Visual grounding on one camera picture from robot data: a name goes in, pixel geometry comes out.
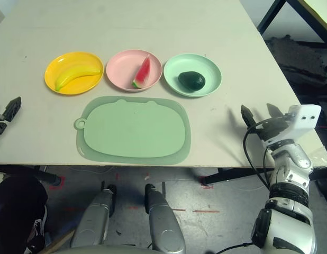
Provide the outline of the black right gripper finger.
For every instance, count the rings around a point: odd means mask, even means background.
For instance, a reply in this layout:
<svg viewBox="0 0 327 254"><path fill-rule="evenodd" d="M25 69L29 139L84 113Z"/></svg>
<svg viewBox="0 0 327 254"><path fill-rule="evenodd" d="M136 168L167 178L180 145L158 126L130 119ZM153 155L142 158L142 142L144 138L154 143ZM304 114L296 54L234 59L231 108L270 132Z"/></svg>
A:
<svg viewBox="0 0 327 254"><path fill-rule="evenodd" d="M244 120L247 128L251 128L256 124L254 118L253 118L253 113L244 105L241 105L241 116L242 119Z"/></svg>
<svg viewBox="0 0 327 254"><path fill-rule="evenodd" d="M280 111L280 109L275 105L267 103L267 109L271 118L281 119L285 117L284 114Z"/></svg>

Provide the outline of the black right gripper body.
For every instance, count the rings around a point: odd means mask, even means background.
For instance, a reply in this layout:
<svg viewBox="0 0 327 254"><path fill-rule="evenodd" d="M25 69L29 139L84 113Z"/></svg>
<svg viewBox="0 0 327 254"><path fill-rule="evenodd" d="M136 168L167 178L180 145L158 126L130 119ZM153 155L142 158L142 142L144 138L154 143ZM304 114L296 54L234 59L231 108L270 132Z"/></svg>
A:
<svg viewBox="0 0 327 254"><path fill-rule="evenodd" d="M282 131L288 128L288 123L285 116L272 117L257 123L255 133L262 141L268 141L276 137Z"/></svg>

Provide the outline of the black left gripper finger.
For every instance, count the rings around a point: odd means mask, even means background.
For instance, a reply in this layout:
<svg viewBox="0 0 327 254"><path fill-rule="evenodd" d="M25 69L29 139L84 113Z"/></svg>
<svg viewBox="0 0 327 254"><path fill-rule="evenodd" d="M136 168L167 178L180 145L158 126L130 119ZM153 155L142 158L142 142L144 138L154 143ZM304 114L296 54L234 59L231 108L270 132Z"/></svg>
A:
<svg viewBox="0 0 327 254"><path fill-rule="evenodd" d="M21 104L22 101L20 96L11 100L6 106L4 113L2 114L4 121L11 122L20 110Z"/></svg>

